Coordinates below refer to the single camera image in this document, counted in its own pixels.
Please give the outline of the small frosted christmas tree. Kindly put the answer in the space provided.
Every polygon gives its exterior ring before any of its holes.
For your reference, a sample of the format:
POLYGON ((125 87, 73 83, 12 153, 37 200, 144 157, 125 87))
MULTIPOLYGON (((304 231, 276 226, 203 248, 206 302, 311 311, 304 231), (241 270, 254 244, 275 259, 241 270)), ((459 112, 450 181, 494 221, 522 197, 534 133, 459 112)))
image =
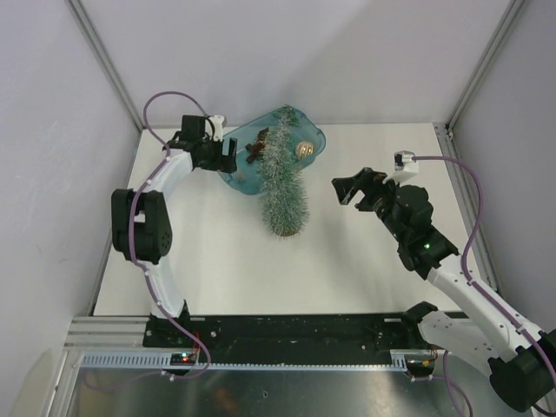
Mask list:
POLYGON ((261 215, 267 229, 281 238, 297 235, 309 218, 306 188, 296 167, 292 128, 299 125, 293 107, 284 105, 273 114, 262 151, 261 215))

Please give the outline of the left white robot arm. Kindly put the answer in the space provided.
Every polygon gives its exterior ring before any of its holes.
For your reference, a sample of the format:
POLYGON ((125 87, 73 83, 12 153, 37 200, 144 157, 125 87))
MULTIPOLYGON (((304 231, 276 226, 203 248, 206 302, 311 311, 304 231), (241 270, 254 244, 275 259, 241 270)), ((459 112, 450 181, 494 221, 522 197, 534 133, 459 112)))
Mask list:
POLYGON ((221 115, 185 115, 181 128, 162 144, 162 160, 138 189, 117 189, 111 196, 113 247, 143 272, 152 298, 151 314, 171 317, 161 335, 176 348, 190 341, 192 327, 179 318, 186 301, 169 262, 173 232, 167 200, 195 169, 236 172, 237 141, 224 137, 225 124, 221 115))

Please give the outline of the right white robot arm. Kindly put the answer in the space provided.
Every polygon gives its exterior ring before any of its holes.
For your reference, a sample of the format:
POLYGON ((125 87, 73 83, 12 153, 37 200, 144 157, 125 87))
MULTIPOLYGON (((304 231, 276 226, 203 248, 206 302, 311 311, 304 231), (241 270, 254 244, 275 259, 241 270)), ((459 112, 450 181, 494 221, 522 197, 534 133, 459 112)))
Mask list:
POLYGON ((422 302, 410 308, 400 327, 410 348, 427 342, 445 348, 475 367, 513 410, 525 412, 555 388, 555 333, 512 308, 481 279, 461 266, 459 250, 433 225, 427 191, 402 185, 397 176, 364 168, 332 181, 338 201, 373 212, 398 243, 404 267, 450 298, 473 323, 458 324, 437 307, 422 302))

